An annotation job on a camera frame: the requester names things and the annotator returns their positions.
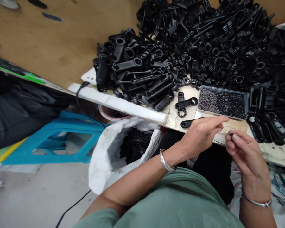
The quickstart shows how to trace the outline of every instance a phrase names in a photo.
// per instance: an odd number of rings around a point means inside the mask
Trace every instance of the sleeve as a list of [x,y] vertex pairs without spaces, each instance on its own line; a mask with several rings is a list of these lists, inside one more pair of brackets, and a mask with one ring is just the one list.
[[96,211],[84,217],[73,228],[112,228],[119,220],[119,214],[112,208]]

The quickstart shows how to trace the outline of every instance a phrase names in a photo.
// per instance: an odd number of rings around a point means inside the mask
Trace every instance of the woman's left hand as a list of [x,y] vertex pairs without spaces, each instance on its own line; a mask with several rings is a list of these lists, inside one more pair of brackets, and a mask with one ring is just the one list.
[[166,153],[166,156],[171,157],[171,163],[167,161],[169,158],[165,158],[168,164],[173,166],[208,149],[215,134],[223,129],[222,123],[227,121],[229,118],[225,116],[195,119],[183,138],[168,149],[169,153]]

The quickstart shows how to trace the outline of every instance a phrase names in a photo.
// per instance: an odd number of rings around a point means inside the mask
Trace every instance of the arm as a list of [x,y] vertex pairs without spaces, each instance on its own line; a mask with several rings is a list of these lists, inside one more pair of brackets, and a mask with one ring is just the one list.
[[[182,140],[163,152],[164,159],[170,166],[174,166],[197,156],[212,145],[214,135],[222,130],[222,123],[228,120],[229,118],[221,116],[193,121]],[[122,216],[166,173],[159,155],[151,158],[101,193],[82,218],[104,208],[113,208]]]
[[[258,142],[242,131],[226,135],[226,149],[241,169],[243,193],[251,200],[264,203],[271,197],[268,166]],[[245,227],[276,228],[271,207],[259,207],[241,198],[240,220]]]

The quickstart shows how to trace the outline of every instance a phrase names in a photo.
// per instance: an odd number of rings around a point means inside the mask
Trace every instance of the black bag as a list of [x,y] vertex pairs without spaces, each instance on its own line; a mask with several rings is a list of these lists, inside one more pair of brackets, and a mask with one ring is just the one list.
[[1,72],[0,85],[6,90],[0,91],[0,149],[35,133],[74,100],[69,94]]

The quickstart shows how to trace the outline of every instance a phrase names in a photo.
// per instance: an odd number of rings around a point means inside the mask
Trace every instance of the white plastic bag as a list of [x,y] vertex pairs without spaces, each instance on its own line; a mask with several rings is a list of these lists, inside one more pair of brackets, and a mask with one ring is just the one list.
[[[140,131],[154,130],[154,132],[141,159],[127,165],[125,158],[119,158],[119,153],[123,139],[132,127]],[[157,149],[161,138],[159,125],[137,117],[124,119],[107,127],[99,137],[91,157],[89,167],[90,189],[99,195],[119,178],[147,161]]]

